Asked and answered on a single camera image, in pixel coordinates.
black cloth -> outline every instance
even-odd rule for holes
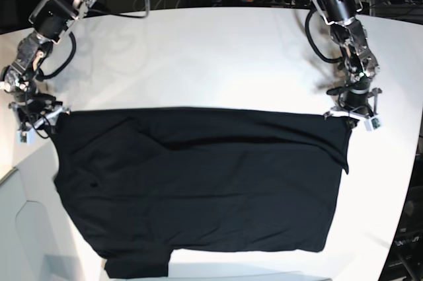
[[[62,115],[64,208],[111,278],[167,276],[174,249],[321,251],[343,118],[198,108]]]

white tabletop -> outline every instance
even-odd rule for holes
[[[154,11],[147,20],[87,19],[74,30],[78,52],[54,80],[55,95],[72,110],[199,106],[323,114],[333,105],[325,92],[337,78],[333,66],[323,63],[307,42],[302,25],[306,13],[214,8]],[[353,131],[350,174],[342,176],[324,251],[179,250],[172,255],[170,276],[226,273],[177,263],[237,262],[335,280],[379,278],[403,208],[420,130],[423,27],[360,19],[381,66],[372,87],[383,90],[378,104],[383,127],[369,133],[360,123]],[[334,45],[319,27],[313,19],[315,40],[328,53]],[[0,37],[0,65],[13,60],[26,34],[28,30]],[[43,65],[44,72],[59,66],[69,51],[66,38]],[[26,150],[15,146],[14,162]],[[96,260],[94,254],[84,256]],[[93,269],[91,262],[83,264]]]

black cable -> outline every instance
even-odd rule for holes
[[[115,17],[122,17],[122,18],[128,18],[128,19],[145,19],[148,17],[150,13],[150,8],[151,8],[150,0],[145,0],[145,14],[144,15],[122,15],[120,13],[111,13],[111,12],[101,11],[98,9],[90,9],[90,11],[98,13],[100,15],[113,15]]]
[[[128,18],[128,19],[145,19],[147,15],[121,15],[119,13],[110,13],[106,11],[101,11],[97,9],[90,9],[90,11],[98,13],[100,15],[113,15],[115,17],[122,17],[122,18]]]
[[[42,113],[39,113],[39,114],[37,114],[37,115],[41,116],[41,118],[43,118],[43,120],[47,123],[50,134],[51,134],[51,133],[53,133],[53,127],[52,127],[52,124],[51,124],[51,123],[50,123],[50,121],[47,119],[46,115],[44,115],[44,114],[42,114]],[[48,132],[45,128],[44,128],[44,131],[45,131],[45,133],[48,135],[48,137],[50,137],[49,132]]]
[[[389,18],[398,18],[398,17],[404,17],[404,16],[406,16],[406,15],[409,15],[411,12],[413,12],[414,10],[417,10],[417,9],[423,9],[423,7],[420,7],[420,6],[417,6],[417,7],[413,7],[413,8],[411,8],[410,10],[408,10],[407,12],[405,12],[405,13],[401,13],[401,14],[399,14],[399,15],[393,15],[393,16],[389,16]]]
[[[371,117],[375,116],[374,112],[372,111],[371,107],[369,104],[366,104],[365,107],[367,108],[367,110],[369,111],[369,115]]]
[[[417,7],[412,7],[412,8],[410,8],[410,7],[397,7],[396,5],[383,5],[383,6],[381,6],[381,7],[378,7],[378,9],[398,9],[398,10],[405,10],[405,9],[412,9],[412,10],[422,10],[423,9],[423,7],[421,7],[421,5],[422,5],[422,3],[421,4],[419,4],[419,6],[417,6]]]
[[[327,58],[326,56],[324,56],[318,49],[318,47],[316,46],[316,44],[313,41],[313,37],[311,36],[310,33],[310,20],[311,17],[314,15],[314,13],[316,12],[316,8],[312,8],[309,11],[309,14],[307,15],[307,18],[305,18],[305,35],[307,36],[307,39],[310,43],[311,48],[313,49],[313,51],[317,54],[317,56],[320,57],[321,60],[330,63],[330,64],[336,64],[336,63],[340,63],[342,62],[342,57],[339,58]]]
[[[77,52],[77,41],[75,39],[75,35],[73,35],[72,32],[69,33],[69,38],[71,39],[71,43],[72,43],[72,50],[71,53],[69,54],[69,56],[67,57],[67,59],[65,60],[65,62],[59,67],[57,68],[53,73],[48,74],[48,75],[44,75],[44,73],[42,73],[42,71],[40,72],[40,74],[37,75],[37,80],[39,81],[45,81],[47,79],[52,79],[54,77],[56,77],[57,75],[59,75],[68,65],[69,63],[73,60],[73,58],[75,57],[75,54]]]
[[[378,5],[384,5],[384,4],[386,4],[386,3],[388,3],[388,2],[391,2],[391,1],[394,1],[394,0],[384,0],[384,1],[382,1],[382,2],[379,2],[379,3],[375,3],[374,5],[370,5],[369,7],[367,7],[367,8],[365,8],[365,9],[363,9],[363,10],[361,10],[360,11],[360,14],[363,14],[364,12],[366,12],[366,11],[368,11],[368,10],[370,10],[371,8],[374,8],[374,7],[377,7]],[[408,3],[416,3],[416,4],[418,4],[418,6],[417,7],[413,7],[413,10],[414,10],[414,8],[419,8],[419,9],[421,9],[420,8],[420,6],[421,5],[423,5],[423,2],[419,2],[419,1],[409,1]],[[392,7],[394,7],[394,8],[396,8],[396,9],[398,9],[398,7],[395,7],[395,5],[386,5],[386,7],[388,7],[388,8],[392,8]]]
[[[35,128],[35,125],[34,125],[34,123],[33,123],[33,121],[32,121],[32,119],[31,119],[31,116],[33,116],[33,115],[35,115],[35,113],[30,113],[29,112],[29,107],[28,107],[28,92],[29,92],[29,88],[27,87],[26,88],[26,90],[24,91],[24,95],[25,95],[25,98],[24,98],[24,105],[25,105],[25,110],[24,110],[24,113],[25,113],[25,116],[26,116],[26,119],[28,120],[28,122],[29,122],[29,124],[32,126],[32,128],[34,129],[34,131],[37,133],[37,135],[40,137],[40,138],[42,138],[42,139],[44,139],[44,140],[46,140],[46,139],[48,139],[49,138],[49,135],[47,135],[47,136],[43,136],[36,128]]]

